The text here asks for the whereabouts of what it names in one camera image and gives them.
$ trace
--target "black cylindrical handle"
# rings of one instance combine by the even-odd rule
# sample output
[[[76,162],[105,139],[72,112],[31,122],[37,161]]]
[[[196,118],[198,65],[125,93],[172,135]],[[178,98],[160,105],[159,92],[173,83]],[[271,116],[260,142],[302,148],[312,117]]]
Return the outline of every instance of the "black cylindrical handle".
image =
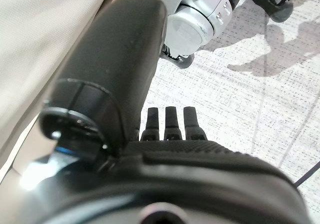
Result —
[[[68,125],[97,132],[113,154],[135,131],[166,24],[160,0],[117,0],[73,49],[40,115],[44,134]]]

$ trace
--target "white mechanical part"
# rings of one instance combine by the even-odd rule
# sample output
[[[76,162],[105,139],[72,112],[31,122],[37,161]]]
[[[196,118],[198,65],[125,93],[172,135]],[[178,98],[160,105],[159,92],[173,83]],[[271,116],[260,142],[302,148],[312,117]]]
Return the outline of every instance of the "white mechanical part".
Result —
[[[172,10],[176,1],[163,0]],[[168,16],[165,45],[170,56],[177,58],[196,52],[218,37],[232,18],[229,0],[181,0],[175,13]]]
[[[189,55],[214,35],[210,22],[197,10],[181,5],[167,20],[165,44],[172,57]]]

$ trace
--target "gray carpet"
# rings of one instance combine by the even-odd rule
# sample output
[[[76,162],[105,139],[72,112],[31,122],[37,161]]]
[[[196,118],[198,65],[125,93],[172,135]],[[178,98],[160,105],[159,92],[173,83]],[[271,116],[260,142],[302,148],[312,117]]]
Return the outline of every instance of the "gray carpet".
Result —
[[[320,161],[320,0],[293,0],[275,23],[251,0],[241,0],[227,30],[202,47],[190,68],[160,60],[142,112],[196,107],[208,139],[250,153],[294,182]],[[320,171],[303,183],[314,223],[320,223]]]

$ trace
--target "black textured fabric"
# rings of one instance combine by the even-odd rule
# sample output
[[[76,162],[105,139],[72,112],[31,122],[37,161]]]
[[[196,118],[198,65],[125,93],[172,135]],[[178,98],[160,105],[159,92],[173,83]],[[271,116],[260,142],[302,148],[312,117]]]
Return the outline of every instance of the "black textured fabric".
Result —
[[[270,174],[294,184],[279,169],[240,152],[207,140],[130,142],[124,156],[142,155],[149,164],[171,164],[219,170]]]

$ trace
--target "robotic arm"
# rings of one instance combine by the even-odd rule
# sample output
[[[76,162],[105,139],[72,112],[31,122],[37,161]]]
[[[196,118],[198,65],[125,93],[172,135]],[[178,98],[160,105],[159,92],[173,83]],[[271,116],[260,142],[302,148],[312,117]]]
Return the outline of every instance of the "robotic arm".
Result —
[[[168,11],[163,53],[176,64],[192,55],[211,39],[221,35],[239,2],[239,0],[162,1]]]
[[[162,58],[180,68],[190,66],[193,53],[217,38],[232,19],[239,0],[162,0],[167,8],[167,28]],[[289,0],[253,0],[276,22],[292,13]]]

